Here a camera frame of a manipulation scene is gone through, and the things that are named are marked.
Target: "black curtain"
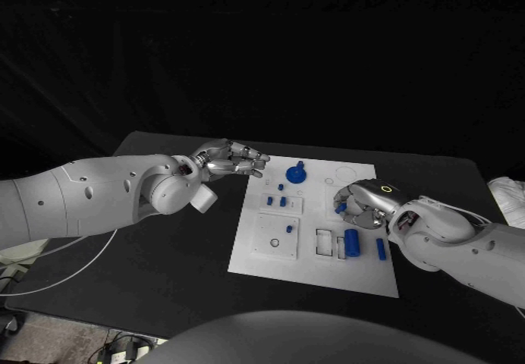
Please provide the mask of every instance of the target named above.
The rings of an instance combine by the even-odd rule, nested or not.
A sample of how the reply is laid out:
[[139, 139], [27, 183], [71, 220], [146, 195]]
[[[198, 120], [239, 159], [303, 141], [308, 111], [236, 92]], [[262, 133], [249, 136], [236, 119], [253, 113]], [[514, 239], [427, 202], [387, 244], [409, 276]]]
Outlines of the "black curtain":
[[525, 178], [518, 6], [3, 7], [0, 178], [110, 155], [135, 130], [449, 155]]

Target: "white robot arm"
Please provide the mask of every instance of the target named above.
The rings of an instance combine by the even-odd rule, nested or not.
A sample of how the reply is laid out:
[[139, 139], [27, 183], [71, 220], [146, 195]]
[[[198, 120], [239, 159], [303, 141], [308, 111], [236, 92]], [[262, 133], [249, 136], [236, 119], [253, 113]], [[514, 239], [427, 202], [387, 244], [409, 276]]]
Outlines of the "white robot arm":
[[[334, 198], [337, 208], [355, 203], [360, 215], [345, 221], [373, 229], [389, 227], [389, 240], [426, 271], [443, 270], [461, 283], [525, 308], [525, 230], [491, 223], [482, 216], [422, 196], [410, 201], [381, 180], [361, 180]], [[466, 212], [481, 225], [458, 212]]]
[[215, 140], [187, 157], [83, 159], [19, 180], [0, 181], [0, 249], [54, 237], [103, 234], [190, 203], [204, 213], [217, 195], [202, 182], [227, 174], [262, 177], [270, 157]]

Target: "white board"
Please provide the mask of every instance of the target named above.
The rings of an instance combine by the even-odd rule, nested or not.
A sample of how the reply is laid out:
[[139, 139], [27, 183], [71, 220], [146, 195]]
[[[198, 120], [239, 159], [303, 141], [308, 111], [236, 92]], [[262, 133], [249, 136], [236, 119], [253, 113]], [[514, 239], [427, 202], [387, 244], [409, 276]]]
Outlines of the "white board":
[[[306, 181], [293, 184], [286, 172], [299, 161], [305, 162]], [[400, 297], [386, 228], [373, 231], [357, 227], [334, 211], [338, 190], [357, 180], [376, 178], [374, 166], [272, 156], [263, 173], [262, 179], [250, 177], [249, 181], [228, 271]], [[283, 196], [288, 197], [285, 207], [280, 206]], [[351, 201], [348, 210], [360, 211]], [[341, 238], [347, 229], [360, 231], [360, 257], [342, 255]], [[384, 241], [387, 261], [378, 258], [378, 238]]]

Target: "small blue piece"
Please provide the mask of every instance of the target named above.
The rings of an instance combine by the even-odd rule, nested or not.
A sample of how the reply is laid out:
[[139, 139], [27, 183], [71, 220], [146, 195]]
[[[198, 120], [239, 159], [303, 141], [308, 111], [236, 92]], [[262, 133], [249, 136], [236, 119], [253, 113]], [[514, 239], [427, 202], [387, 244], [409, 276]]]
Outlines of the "small blue piece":
[[298, 166], [290, 167], [288, 169], [288, 180], [293, 184], [301, 184], [302, 182], [305, 182], [305, 179], [306, 179], [305, 163], [303, 161], [299, 161]]
[[378, 244], [380, 260], [387, 260], [386, 244], [383, 243], [383, 239], [377, 239], [376, 243]]
[[344, 212], [347, 210], [347, 204], [345, 203], [342, 203], [341, 205], [340, 205], [340, 207], [337, 208], [337, 214], [340, 213], [340, 212]]
[[360, 236], [355, 229], [345, 230], [345, 254], [347, 256], [361, 255]]

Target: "black table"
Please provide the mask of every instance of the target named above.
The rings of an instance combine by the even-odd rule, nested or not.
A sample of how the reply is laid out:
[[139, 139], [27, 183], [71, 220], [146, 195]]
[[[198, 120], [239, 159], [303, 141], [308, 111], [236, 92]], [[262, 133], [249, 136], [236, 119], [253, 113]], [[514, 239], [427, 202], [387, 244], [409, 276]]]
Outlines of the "black table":
[[[135, 132], [116, 155], [188, 155], [204, 138]], [[403, 191], [427, 195], [505, 223], [477, 165], [468, 159], [243, 142], [272, 155], [370, 163]], [[172, 337], [223, 316], [298, 309], [383, 323], [456, 347], [490, 362], [525, 358], [525, 321], [515, 308], [469, 289], [443, 272], [416, 268], [396, 244], [400, 299], [228, 273], [247, 178], [211, 184], [220, 196], [202, 215], [192, 206], [119, 230], [100, 259], [68, 282], [14, 297], [9, 308], [120, 330]], [[16, 292], [74, 273], [112, 233], [40, 259]], [[55, 239], [50, 249], [73, 239]]]

